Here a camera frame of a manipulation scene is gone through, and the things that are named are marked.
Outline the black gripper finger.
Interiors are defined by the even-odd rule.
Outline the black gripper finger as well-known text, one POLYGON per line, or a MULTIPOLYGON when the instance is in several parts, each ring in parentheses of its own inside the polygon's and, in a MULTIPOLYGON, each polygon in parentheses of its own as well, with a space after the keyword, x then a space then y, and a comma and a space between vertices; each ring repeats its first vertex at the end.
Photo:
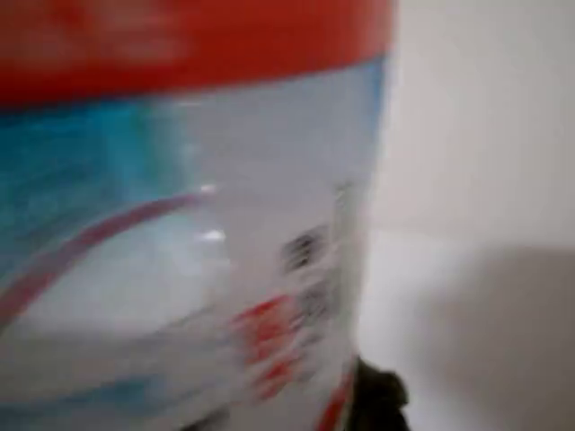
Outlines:
POLYGON ((380 370, 362 358, 353 386, 352 429, 355 431, 409 431, 403 409, 409 403, 400 376, 380 370))

